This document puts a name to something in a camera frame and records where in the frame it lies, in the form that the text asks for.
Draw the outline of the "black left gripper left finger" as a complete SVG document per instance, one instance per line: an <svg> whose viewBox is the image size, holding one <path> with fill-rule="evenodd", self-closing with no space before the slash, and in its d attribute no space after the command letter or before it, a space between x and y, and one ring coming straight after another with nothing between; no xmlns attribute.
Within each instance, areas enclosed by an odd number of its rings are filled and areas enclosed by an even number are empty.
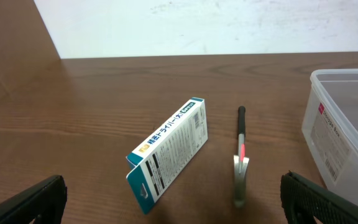
<svg viewBox="0 0 358 224"><path fill-rule="evenodd" d="M0 223L62 222L68 189L61 175L52 175L0 203Z"/></svg>

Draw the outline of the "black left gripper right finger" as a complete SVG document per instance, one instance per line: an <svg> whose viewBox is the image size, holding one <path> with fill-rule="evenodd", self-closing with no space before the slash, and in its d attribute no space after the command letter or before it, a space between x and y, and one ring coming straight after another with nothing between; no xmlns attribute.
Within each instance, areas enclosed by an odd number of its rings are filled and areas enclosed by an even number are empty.
<svg viewBox="0 0 358 224"><path fill-rule="evenodd" d="M289 224L358 223L358 206L295 173L281 177L280 198Z"/></svg>

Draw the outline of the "small hammer black handle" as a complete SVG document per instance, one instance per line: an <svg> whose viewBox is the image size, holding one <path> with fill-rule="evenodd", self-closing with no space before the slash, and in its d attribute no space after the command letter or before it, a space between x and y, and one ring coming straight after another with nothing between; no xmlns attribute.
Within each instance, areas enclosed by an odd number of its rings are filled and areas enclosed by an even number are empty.
<svg viewBox="0 0 358 224"><path fill-rule="evenodd" d="M249 158L246 157L246 108L238 108L238 149L234 155L234 205L241 208L246 200L246 173Z"/></svg>

